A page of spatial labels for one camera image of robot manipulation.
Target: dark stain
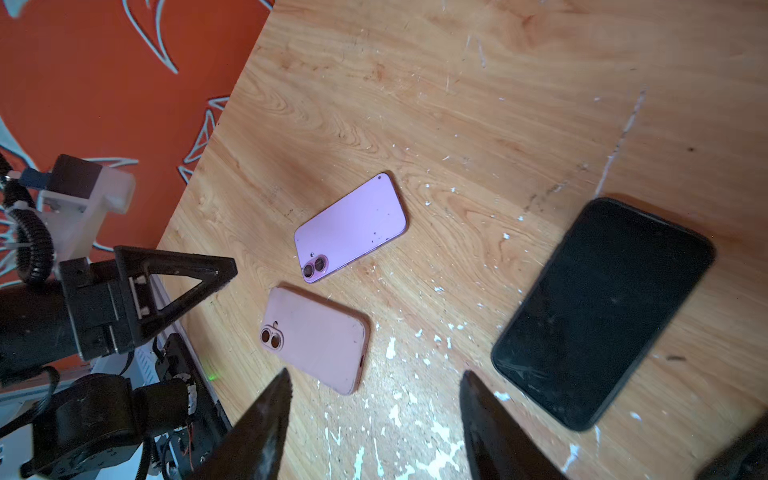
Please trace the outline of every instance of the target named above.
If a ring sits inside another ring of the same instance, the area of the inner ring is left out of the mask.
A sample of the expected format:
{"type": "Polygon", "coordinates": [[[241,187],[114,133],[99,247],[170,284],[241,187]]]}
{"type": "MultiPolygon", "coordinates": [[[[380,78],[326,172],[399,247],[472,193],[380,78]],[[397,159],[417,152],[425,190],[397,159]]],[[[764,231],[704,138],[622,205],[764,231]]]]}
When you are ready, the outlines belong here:
{"type": "Polygon", "coordinates": [[[522,25],[523,25],[523,28],[527,28],[527,27],[528,27],[528,24],[531,22],[531,20],[533,20],[533,18],[534,18],[535,16],[536,16],[536,15],[529,15],[529,16],[527,16],[527,17],[523,18],[523,21],[522,21],[522,25]]]}
{"type": "Polygon", "coordinates": [[[528,205],[525,206],[523,209],[523,212],[527,213],[531,209],[531,205],[533,205],[533,200],[536,200],[537,194],[531,195],[531,198],[528,199],[528,205]]]}
{"type": "Polygon", "coordinates": [[[497,138],[496,139],[496,143],[501,145],[504,148],[509,148],[509,149],[514,150],[514,151],[518,151],[520,153],[525,153],[523,151],[523,149],[520,147],[520,144],[518,144],[518,143],[516,143],[514,141],[505,140],[503,138],[497,138]]]}
{"type": "Polygon", "coordinates": [[[384,80],[384,65],[381,65],[380,63],[377,63],[375,67],[373,67],[373,76],[376,77],[377,81],[383,81],[384,80]]]}

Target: wooden table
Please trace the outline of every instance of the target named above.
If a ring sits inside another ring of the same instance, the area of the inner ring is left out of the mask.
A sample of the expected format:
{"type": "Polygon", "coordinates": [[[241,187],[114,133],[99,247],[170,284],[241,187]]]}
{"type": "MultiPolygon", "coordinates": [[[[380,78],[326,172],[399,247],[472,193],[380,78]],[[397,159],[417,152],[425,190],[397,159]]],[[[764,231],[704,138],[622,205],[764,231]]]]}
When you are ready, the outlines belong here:
{"type": "Polygon", "coordinates": [[[765,25],[760,2],[279,0],[160,245],[237,259],[184,320],[230,418],[282,366],[258,333],[289,283],[373,328],[354,395],[291,369],[281,478],[468,478],[465,369],[510,395],[555,465],[580,447],[572,478],[694,477],[768,401],[765,25]],[[611,155],[604,193],[719,258],[597,437],[532,405],[489,353],[611,155]],[[408,231],[304,286],[293,231],[381,171],[408,231]]]}

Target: black triangular bracket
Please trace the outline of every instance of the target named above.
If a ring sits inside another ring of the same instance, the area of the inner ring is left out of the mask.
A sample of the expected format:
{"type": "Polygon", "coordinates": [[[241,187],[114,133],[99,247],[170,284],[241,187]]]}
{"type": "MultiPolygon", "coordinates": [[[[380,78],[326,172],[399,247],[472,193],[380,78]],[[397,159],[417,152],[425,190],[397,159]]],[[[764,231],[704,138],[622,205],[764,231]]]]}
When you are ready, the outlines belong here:
{"type": "Polygon", "coordinates": [[[189,312],[198,303],[226,286],[237,275],[234,258],[167,252],[136,247],[115,247],[119,285],[133,346],[153,339],[159,332],[189,312]],[[188,276],[200,280],[193,288],[158,308],[150,275],[188,276]]]}

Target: pink phone case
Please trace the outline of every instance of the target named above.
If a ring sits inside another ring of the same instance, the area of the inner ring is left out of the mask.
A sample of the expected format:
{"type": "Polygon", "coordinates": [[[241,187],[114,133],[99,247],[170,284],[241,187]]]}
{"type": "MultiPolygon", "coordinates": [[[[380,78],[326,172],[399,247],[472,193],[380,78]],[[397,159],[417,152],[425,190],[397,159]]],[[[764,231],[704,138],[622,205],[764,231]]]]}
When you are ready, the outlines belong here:
{"type": "Polygon", "coordinates": [[[276,286],[259,337],[263,348],[341,395],[355,391],[368,343],[360,319],[276,286]]]}
{"type": "Polygon", "coordinates": [[[376,175],[296,229],[293,239],[304,281],[320,280],[405,229],[406,215],[392,179],[376,175]]]}

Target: phone screen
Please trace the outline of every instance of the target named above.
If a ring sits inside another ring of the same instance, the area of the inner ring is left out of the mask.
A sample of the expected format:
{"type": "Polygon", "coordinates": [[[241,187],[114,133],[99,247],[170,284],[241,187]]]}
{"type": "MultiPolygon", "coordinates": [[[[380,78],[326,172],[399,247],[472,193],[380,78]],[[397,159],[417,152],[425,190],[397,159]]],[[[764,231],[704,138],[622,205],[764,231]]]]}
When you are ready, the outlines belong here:
{"type": "Polygon", "coordinates": [[[566,427],[588,429],[714,257],[698,233],[593,200],[494,345],[494,367],[566,427]]]}

